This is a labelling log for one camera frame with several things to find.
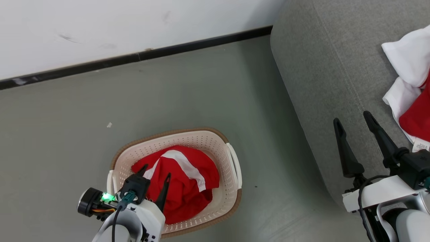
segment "gray floor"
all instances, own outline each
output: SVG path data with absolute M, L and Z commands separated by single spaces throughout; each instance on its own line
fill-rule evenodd
M 366 240 L 322 184 L 268 36 L 4 90 L 0 113 L 2 241 L 91 241 L 101 222 L 77 200 L 105 190 L 115 152 L 201 126 L 234 146 L 242 202 L 230 219 L 165 241 Z

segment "white cloth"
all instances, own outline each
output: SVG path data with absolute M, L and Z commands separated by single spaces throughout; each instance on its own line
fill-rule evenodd
M 397 42 L 384 43 L 382 49 L 399 75 L 382 99 L 391 107 L 399 124 L 400 116 L 421 94 L 420 87 L 425 85 L 429 75 L 430 25 L 405 35 Z M 402 131 L 410 142 L 415 142 L 414 136 Z
M 391 107 L 393 111 L 393 117 L 399 125 L 399 118 L 404 114 L 409 107 L 414 103 L 415 99 L 421 94 L 421 89 L 413 87 L 409 83 L 405 82 L 401 77 L 398 77 L 388 92 L 384 95 L 382 100 L 385 104 Z M 412 136 L 405 132 L 408 140 L 412 143 L 415 142 L 415 136 Z
M 430 68 L 430 25 L 412 31 L 397 42 L 382 44 L 397 74 L 413 87 L 421 87 Z

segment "cable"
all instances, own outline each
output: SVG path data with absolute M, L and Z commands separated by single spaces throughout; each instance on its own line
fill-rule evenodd
M 117 213 L 115 213 L 115 216 L 114 216 L 114 221 L 113 221 L 113 224 L 112 224 L 112 242 L 115 242 L 115 225 L 117 224 L 117 218 L 118 218 L 118 214 L 121 212 L 121 209 L 122 209 L 123 207 L 122 206 L 120 206 L 118 209 L 117 209 Z
M 367 179 L 366 181 L 363 182 L 363 184 L 360 186 L 360 189 L 358 190 L 358 206 L 359 206 L 359 210 L 358 212 L 360 213 L 361 219 L 363 220 L 363 226 L 364 229 L 366 230 L 366 234 L 367 234 L 367 238 L 369 239 L 370 242 L 373 242 L 372 239 L 372 235 L 370 234 L 370 230 L 369 227 L 367 227 L 367 223 L 366 223 L 366 218 L 364 217 L 364 211 L 363 211 L 363 205 L 362 205 L 362 200 L 361 200 L 361 194 L 363 193 L 363 189 L 364 187 L 371 181 L 378 179 L 378 178 L 387 178 L 390 176 L 384 176 L 384 175 L 378 175 L 378 176 L 374 176 L 371 177 L 369 179 Z
M 424 180 L 424 187 L 430 191 L 430 177 L 427 177 L 426 180 Z
M 115 212 L 114 208 L 111 209 L 92 209 L 91 211 L 95 213 L 107 213 L 107 212 Z

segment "laundry basket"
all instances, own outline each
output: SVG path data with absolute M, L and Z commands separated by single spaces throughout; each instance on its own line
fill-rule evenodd
M 218 169 L 220 183 L 219 188 L 212 190 L 212 201 L 203 211 L 189 220 L 166 224 L 162 238 L 193 232 L 227 219 L 238 208 L 242 196 L 242 174 L 237 155 L 227 138 L 212 128 L 174 130 L 125 145 L 112 160 L 107 192 L 118 192 L 124 180 L 132 174 L 131 166 L 135 162 L 174 145 L 199 149 L 207 154 Z

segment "basket handle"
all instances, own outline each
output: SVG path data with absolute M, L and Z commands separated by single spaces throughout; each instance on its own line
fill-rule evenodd
M 239 164 L 239 159 L 236 155 L 236 152 L 233 149 L 233 146 L 231 146 L 230 143 L 226 143 L 228 149 L 230 150 L 230 158 L 233 158 L 233 160 L 231 161 L 232 163 L 234 162 L 234 168 L 236 170 L 236 176 L 234 176 L 238 189 L 242 189 L 242 170 L 240 169 L 240 164 Z
M 115 194 L 115 191 L 116 191 L 115 187 L 117 184 L 114 179 L 116 180 L 114 176 L 114 171 L 110 170 L 109 173 L 107 174 L 107 192 L 112 195 Z

